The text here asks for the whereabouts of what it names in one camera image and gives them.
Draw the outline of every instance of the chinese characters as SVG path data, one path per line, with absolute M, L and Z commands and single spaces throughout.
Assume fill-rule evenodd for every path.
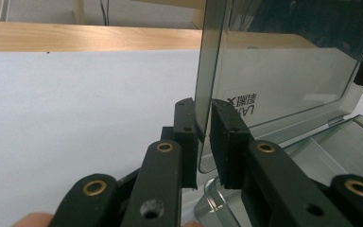
M 247 114 L 252 114 L 254 112 L 254 103 L 257 94 L 250 94 L 244 96 L 235 96 L 232 98 L 227 98 L 228 101 L 234 106 L 236 111 L 243 116 Z

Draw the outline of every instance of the finger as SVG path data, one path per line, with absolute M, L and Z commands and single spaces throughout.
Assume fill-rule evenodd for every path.
M 53 215 L 46 213 L 32 213 L 17 221 L 12 227 L 46 227 Z

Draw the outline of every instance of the mounting hole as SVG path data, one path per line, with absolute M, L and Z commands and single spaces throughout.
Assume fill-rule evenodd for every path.
M 363 197 L 363 183 L 356 180 L 347 180 L 344 185 L 347 189 L 351 192 L 355 193 L 356 195 Z
M 105 191 L 107 184 L 102 180 L 88 182 L 82 188 L 86 196 L 96 196 Z
M 257 149 L 264 153 L 271 153 L 275 151 L 275 148 L 272 145 L 266 143 L 258 144 Z
M 238 127 L 233 127 L 231 128 L 232 131 L 240 131 L 240 129 Z
M 310 213 L 311 215 L 321 217 L 323 216 L 323 210 L 320 209 L 317 205 L 314 204 L 307 204 L 305 206 L 305 210 Z
M 140 214 L 145 219 L 156 219 L 164 214 L 164 203 L 158 200 L 149 200 L 140 207 Z
M 169 152 L 173 150 L 173 145 L 169 143 L 161 143 L 157 146 L 157 150 L 160 152 Z

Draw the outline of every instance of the white surface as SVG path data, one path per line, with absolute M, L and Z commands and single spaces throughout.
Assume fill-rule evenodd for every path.
M 0 53 L 0 226 L 54 213 L 79 179 L 120 179 L 194 97 L 199 52 Z

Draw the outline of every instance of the clear acrylic case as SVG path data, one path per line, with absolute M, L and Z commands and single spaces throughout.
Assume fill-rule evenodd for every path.
M 255 138 L 282 143 L 353 111 L 362 61 L 363 1 L 208 1 L 198 123 L 209 132 L 210 100 L 223 99 Z M 201 172 L 215 169 L 207 142 L 201 156 Z
M 208 133 L 210 101 L 218 98 L 234 105 L 255 139 L 286 145 L 308 177 L 329 185 L 338 174 L 363 176 L 363 116 L 342 121 L 363 92 L 354 84 L 361 62 L 363 1 L 207 1 L 196 88 L 207 135 L 199 171 L 216 168 Z M 240 191 L 217 178 L 195 214 L 204 226 L 250 226 Z

